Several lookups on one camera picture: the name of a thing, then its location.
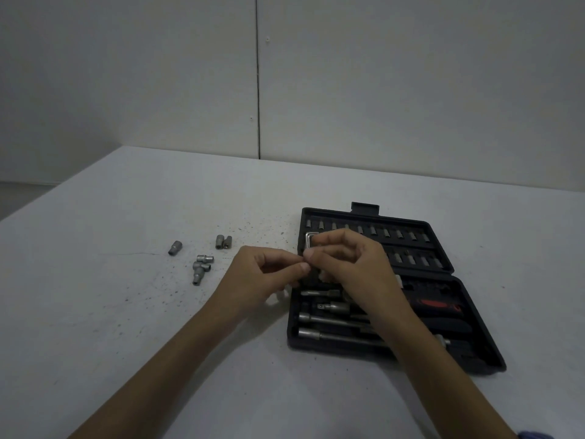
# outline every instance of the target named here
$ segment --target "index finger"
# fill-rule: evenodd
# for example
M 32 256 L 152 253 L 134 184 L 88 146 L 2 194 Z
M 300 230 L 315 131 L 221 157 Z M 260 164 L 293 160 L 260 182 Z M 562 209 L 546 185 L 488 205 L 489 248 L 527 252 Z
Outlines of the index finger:
M 289 251 L 276 248 L 254 247 L 254 259 L 258 266 L 265 265 L 294 265 L 304 262 L 304 259 Z
M 316 234 L 311 241 L 314 244 L 344 244 L 350 248 L 355 248 L 368 243 L 370 240 L 351 229 L 342 228 Z

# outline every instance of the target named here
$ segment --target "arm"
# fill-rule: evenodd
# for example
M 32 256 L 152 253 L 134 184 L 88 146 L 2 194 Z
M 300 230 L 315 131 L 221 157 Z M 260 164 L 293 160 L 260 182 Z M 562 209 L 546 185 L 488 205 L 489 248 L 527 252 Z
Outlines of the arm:
M 516 438 L 414 314 L 380 243 L 348 229 L 316 235 L 305 260 L 340 282 L 388 343 L 443 439 Z
M 268 296 L 309 271 L 287 251 L 241 248 L 203 308 L 69 439 L 154 437 L 207 355 Z

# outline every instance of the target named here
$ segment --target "black plastic case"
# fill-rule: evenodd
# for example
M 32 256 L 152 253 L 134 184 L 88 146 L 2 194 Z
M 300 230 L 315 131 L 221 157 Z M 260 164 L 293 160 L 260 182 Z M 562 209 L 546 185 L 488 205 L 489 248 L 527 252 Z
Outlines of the black plastic case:
M 427 222 L 406 220 L 379 215 L 380 207 L 362 203 L 352 203 L 352 212 L 331 211 L 328 209 L 303 208 L 301 226 L 298 236 L 298 253 L 305 249 L 307 232 L 324 232 L 332 229 L 333 222 L 337 228 L 348 225 L 350 229 L 359 231 L 381 243 L 388 254 L 392 269 L 400 275 L 403 291 L 411 302 L 424 302 L 424 305 L 413 303 L 417 315 L 429 327 L 433 334 L 441 334 L 450 340 L 447 351 L 466 371 L 473 374 L 489 375 L 506 370 L 504 359 L 495 346 L 490 333 L 481 319 L 472 299 L 469 297 L 461 280 L 452 276 L 453 266 L 434 231 Z M 397 260 L 399 254 L 402 263 Z M 316 340 L 300 338 L 298 330 L 300 312 L 309 312 L 312 316 L 352 320 L 348 316 L 340 316 L 322 311 L 317 304 L 331 301 L 342 302 L 341 298 L 305 297 L 304 290 L 341 289 L 339 284 L 323 283 L 318 279 L 318 271 L 313 271 L 303 280 L 301 286 L 293 289 L 289 310 L 287 338 L 292 348 L 319 351 L 330 354 L 361 356 L 364 358 L 393 358 L 387 347 L 353 344 L 333 340 Z M 445 309 L 428 306 L 426 303 L 449 302 L 455 305 L 456 315 L 444 314 Z M 353 305 L 355 312 L 362 312 Z M 302 323 L 303 328 L 312 328 L 325 334 L 353 336 L 362 339 L 380 340 L 375 334 L 361 332 L 358 328 L 349 328 L 321 323 Z

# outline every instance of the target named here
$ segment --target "socket set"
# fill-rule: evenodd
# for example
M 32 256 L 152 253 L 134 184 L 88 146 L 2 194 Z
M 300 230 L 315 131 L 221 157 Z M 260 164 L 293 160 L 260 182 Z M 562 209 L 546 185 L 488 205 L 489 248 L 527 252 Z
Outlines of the socket set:
M 321 232 L 349 228 L 381 243 L 415 314 L 466 371 L 489 375 L 506 370 L 498 348 L 427 222 L 384 217 L 380 207 L 352 203 L 351 212 L 304 208 L 298 253 Z M 313 270 L 292 291 L 287 338 L 297 349 L 393 358 L 371 329 L 367 314 L 340 284 L 319 280 Z

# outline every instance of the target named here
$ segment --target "person's left arm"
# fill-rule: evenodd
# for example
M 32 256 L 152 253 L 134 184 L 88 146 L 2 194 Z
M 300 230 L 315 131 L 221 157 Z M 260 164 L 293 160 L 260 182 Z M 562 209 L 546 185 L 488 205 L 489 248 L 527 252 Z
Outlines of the person's left arm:
M 157 435 L 168 409 L 207 355 L 272 293 L 309 271 L 303 258 L 290 252 L 240 248 L 203 308 L 69 439 Z

